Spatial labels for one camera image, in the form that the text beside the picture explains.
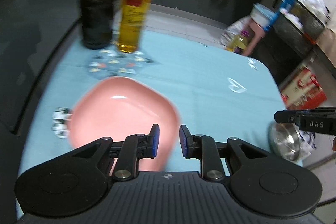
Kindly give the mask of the operator right hand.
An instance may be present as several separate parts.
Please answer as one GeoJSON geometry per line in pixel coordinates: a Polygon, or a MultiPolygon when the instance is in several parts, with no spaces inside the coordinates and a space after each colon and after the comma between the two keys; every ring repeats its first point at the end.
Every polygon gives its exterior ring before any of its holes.
{"type": "Polygon", "coordinates": [[[333,151],[336,151],[336,137],[333,140],[333,151]]]}

